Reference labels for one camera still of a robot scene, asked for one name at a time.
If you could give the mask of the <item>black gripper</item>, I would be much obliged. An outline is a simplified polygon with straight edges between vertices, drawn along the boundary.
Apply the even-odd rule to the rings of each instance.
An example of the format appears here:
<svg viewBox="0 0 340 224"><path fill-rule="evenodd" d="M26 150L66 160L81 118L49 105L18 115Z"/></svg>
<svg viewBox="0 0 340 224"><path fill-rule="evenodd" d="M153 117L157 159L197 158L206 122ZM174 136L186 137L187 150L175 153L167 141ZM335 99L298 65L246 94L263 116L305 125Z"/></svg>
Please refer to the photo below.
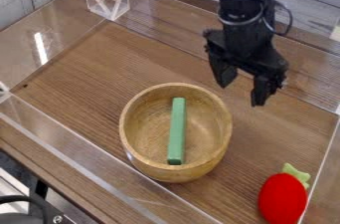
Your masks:
<svg viewBox="0 0 340 224"><path fill-rule="evenodd" d="M206 29L205 52L214 81L223 89L234 80L237 70L254 76L250 105L263 106L282 88L287 62L273 47L273 32L258 19L243 25Z"/></svg>

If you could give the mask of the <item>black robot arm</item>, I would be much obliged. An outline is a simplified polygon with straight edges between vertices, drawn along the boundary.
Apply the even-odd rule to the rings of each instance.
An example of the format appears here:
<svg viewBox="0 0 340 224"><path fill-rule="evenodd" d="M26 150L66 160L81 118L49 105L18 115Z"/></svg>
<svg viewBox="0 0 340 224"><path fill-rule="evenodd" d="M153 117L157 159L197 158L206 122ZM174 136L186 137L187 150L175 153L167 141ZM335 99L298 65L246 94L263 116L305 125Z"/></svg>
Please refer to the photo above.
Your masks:
<svg viewBox="0 0 340 224"><path fill-rule="evenodd" d="M271 40L275 0L218 0L217 19L222 28L203 31L205 51L213 77L226 87L238 71L253 75L250 104L262 106L282 88L287 62Z"/></svg>

